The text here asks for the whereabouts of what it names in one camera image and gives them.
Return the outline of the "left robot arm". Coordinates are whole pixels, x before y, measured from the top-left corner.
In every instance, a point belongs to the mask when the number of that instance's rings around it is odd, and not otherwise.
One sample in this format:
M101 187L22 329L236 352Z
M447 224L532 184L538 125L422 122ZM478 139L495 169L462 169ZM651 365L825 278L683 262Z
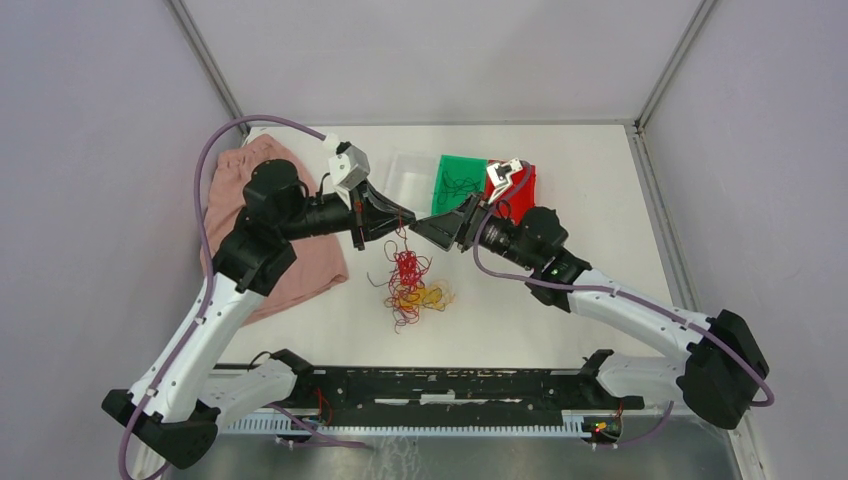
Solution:
M297 259L294 241L348 231L356 249L415 222L414 212L357 181L338 194L309 197L288 160L261 163L243 189L246 201L212 259L192 309L154 364L128 390L111 390L103 410L156 452L186 469L226 427L269 404L307 404L310 366L278 351L260 366L215 385L212 373L236 331Z

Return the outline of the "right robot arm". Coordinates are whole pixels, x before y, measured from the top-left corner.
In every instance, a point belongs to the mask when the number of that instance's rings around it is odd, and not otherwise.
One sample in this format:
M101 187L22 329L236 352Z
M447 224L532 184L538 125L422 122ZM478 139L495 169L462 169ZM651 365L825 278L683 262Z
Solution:
M487 250L527 275L482 272L523 283L545 306L599 321L657 351L655 357L613 352L577 382L580 400L602 408L615 397L681 402L715 427L735 429L746 412L775 403L770 371L747 322L663 304L632 290L565 247L557 212L532 207L519 222L500 218L472 195L459 207L414 222L412 230L445 251L458 247L481 265Z

